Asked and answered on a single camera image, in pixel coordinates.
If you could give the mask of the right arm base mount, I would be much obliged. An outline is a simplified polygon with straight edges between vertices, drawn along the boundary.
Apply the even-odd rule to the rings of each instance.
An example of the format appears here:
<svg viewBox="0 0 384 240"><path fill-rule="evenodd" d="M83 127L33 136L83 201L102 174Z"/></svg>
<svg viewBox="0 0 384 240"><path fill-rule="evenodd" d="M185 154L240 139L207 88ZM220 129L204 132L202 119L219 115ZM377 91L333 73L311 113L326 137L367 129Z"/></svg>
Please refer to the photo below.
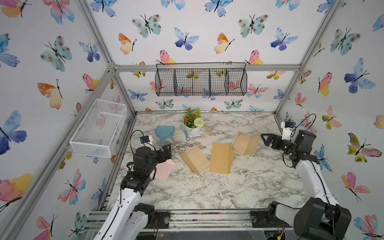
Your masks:
<svg viewBox="0 0 384 240"><path fill-rule="evenodd" d="M250 221L251 221L252 227L254 229L255 228L277 228L277 227L282 227L283 225L288 228L292 227L290 224L279 219L276 216L278 205L281 205L281 203L273 201L269 203L267 209L251 210Z"/></svg>

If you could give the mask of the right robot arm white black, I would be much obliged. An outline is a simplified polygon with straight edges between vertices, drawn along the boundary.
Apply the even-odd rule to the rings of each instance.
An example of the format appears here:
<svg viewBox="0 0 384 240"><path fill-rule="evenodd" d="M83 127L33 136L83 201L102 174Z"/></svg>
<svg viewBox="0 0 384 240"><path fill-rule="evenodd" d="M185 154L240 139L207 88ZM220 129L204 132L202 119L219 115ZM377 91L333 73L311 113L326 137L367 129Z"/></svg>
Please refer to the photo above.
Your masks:
<svg viewBox="0 0 384 240"><path fill-rule="evenodd" d="M275 134L261 134L267 147L282 151L292 162L307 196L306 203L294 209L278 202L269 205L269 218L293 227L305 240L342 240L352 220L332 195L321 173L319 159L311 154L316 135L300 130L294 141Z"/></svg>

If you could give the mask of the brown kraft envelope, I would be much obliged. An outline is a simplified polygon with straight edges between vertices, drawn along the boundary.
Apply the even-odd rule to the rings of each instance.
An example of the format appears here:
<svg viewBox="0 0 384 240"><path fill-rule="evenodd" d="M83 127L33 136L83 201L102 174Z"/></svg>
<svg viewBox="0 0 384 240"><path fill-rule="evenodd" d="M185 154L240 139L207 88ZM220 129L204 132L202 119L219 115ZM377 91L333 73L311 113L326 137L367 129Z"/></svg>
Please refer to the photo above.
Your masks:
<svg viewBox="0 0 384 240"><path fill-rule="evenodd" d="M213 143L210 172L228 175L236 154L230 144Z"/></svg>

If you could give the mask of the lined letter paper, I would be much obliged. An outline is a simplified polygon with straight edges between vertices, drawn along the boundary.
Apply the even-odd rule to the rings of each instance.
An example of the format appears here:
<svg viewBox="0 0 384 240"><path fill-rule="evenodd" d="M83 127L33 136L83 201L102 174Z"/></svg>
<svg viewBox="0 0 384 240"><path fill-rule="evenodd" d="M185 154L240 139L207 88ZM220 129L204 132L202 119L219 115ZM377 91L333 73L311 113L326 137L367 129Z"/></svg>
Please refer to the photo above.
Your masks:
<svg viewBox="0 0 384 240"><path fill-rule="evenodd" d="M210 169L210 162L199 146L194 146L185 152L179 151L179 155L193 174L200 175Z"/></svg>
<svg viewBox="0 0 384 240"><path fill-rule="evenodd" d="M231 146L235 153L241 156L255 155L259 147L261 135L248 135L243 132L238 132Z"/></svg>

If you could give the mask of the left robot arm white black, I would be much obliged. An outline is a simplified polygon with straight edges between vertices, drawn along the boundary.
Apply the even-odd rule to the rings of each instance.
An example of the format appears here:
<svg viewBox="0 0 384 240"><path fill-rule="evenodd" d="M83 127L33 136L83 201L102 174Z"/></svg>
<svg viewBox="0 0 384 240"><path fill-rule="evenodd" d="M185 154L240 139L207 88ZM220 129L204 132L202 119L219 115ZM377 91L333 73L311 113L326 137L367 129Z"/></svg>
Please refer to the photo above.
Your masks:
<svg viewBox="0 0 384 240"><path fill-rule="evenodd" d="M155 240L159 224L155 207L141 203L141 198L149 183L155 178L157 165L172 158L170 144L159 150L140 147L133 155L133 161L127 166L129 171L120 184L119 196L110 211L95 240L135 240L145 228L154 231Z"/></svg>

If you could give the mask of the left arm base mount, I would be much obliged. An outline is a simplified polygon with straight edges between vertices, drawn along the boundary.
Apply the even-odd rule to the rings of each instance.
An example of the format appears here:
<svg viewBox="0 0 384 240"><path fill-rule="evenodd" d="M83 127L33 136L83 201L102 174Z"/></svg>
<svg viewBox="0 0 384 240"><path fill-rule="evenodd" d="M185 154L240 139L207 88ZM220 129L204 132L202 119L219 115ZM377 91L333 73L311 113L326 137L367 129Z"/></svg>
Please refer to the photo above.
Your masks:
<svg viewBox="0 0 384 240"><path fill-rule="evenodd" d="M134 208L134 213L141 213L147 216L145 229L154 228L168 229L171 221L171 213L167 211L157 211L153 205L139 203Z"/></svg>

